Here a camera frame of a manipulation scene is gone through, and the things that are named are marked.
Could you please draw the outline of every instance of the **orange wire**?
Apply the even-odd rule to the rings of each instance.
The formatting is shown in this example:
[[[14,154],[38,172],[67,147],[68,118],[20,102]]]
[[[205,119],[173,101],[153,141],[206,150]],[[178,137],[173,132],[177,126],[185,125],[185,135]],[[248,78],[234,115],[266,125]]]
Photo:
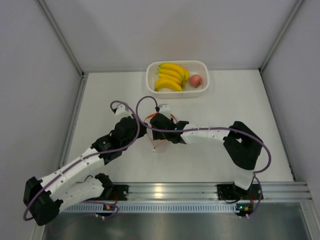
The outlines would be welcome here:
[[[144,119],[144,121],[147,120],[147,119],[153,118],[153,117],[154,117],[155,115],[157,115],[157,114],[158,114],[158,112],[155,112],[155,113],[147,116],[147,117]],[[170,116],[177,122],[177,119],[176,119],[176,117],[175,117],[174,115],[170,114]]]
[[[254,196],[252,194],[250,194],[250,202],[251,202],[251,206],[254,206]]]
[[[118,202],[118,194],[114,191],[113,194],[115,195],[115,204]]]
[[[147,119],[153,118],[153,117],[154,117],[155,115],[157,115],[157,114],[158,114],[158,112],[155,112],[155,113],[147,116],[147,117],[143,120],[143,122],[145,122]],[[177,119],[176,119],[176,117],[175,117],[174,115],[170,114],[170,116],[175,120],[175,122],[178,122]],[[159,143],[157,146],[155,146],[154,141],[151,139],[151,137],[149,136],[148,133],[147,133],[147,136],[148,136],[148,138],[150,139],[150,141],[152,142],[153,149],[156,149],[156,147],[160,146],[161,144],[163,144],[163,143],[165,143],[165,142],[167,141],[167,140],[166,140],[166,141],[163,141],[163,142]]]

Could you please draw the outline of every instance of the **white wall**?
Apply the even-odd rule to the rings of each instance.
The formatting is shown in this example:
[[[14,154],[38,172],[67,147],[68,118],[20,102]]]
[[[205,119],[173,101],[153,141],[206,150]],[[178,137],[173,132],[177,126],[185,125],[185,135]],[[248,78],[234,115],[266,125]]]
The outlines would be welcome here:
[[[0,229],[29,239],[26,180],[58,165],[79,76],[34,0],[0,7]]]
[[[85,71],[258,68],[296,0],[46,0]]]
[[[299,180],[320,210],[320,1],[306,0],[265,70]]]

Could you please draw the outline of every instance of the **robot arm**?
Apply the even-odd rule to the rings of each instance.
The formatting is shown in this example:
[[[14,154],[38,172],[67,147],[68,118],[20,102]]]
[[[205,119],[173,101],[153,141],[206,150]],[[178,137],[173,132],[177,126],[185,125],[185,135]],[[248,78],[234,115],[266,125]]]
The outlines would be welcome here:
[[[103,197],[107,200],[111,195],[114,187],[113,183],[108,176],[102,173],[85,182],[77,182],[122,155],[122,151],[101,152],[117,150],[127,146],[134,140],[138,130],[136,120],[122,104],[114,112],[119,122],[109,134],[97,139],[83,154],[59,170],[39,180],[32,177],[26,182],[23,197],[23,202],[26,206],[30,204],[36,194],[42,191],[29,209],[39,226],[51,222],[60,212],[73,204],[98,197]],[[173,119],[171,119],[170,108],[166,104],[159,106],[158,114],[150,120],[150,124],[154,129],[158,130],[203,128],[188,121],[174,123]],[[147,129],[143,124],[140,123],[139,126],[138,138],[147,133]],[[258,138],[242,122],[236,121],[230,128]],[[254,177],[254,168],[262,149],[262,146],[251,138],[231,131],[228,133],[227,131],[210,129],[186,132],[153,130],[152,136],[154,140],[166,139],[174,144],[198,143],[224,146],[237,167],[234,177],[234,190],[242,193],[249,191]],[[57,176],[60,177],[45,188]]]

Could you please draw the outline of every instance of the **pink fruit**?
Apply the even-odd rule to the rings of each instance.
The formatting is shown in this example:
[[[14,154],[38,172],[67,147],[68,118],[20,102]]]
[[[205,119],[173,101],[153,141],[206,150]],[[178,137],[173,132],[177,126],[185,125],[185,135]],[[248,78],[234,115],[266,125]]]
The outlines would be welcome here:
[[[189,78],[189,83],[192,87],[197,88],[202,84],[202,77],[198,74],[192,75]]]

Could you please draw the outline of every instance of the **enclosure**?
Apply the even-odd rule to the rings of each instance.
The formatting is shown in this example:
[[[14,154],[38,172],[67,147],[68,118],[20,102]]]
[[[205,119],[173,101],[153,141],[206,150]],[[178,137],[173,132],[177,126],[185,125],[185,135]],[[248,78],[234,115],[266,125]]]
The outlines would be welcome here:
[[[3,239],[320,239],[319,10],[316,0],[3,3]],[[263,199],[254,215],[239,219],[237,204],[219,198],[217,186],[237,175],[224,148],[155,147],[144,136],[94,171],[128,185],[116,217],[84,217],[97,211],[74,205],[47,226],[24,222],[26,181],[63,168],[113,130],[112,101],[135,109],[152,95],[147,68],[159,61],[207,68],[201,95],[156,98],[178,120],[241,121],[269,149],[271,165],[256,174]],[[138,113],[154,112],[146,99]],[[262,149],[254,170],[267,163]]]

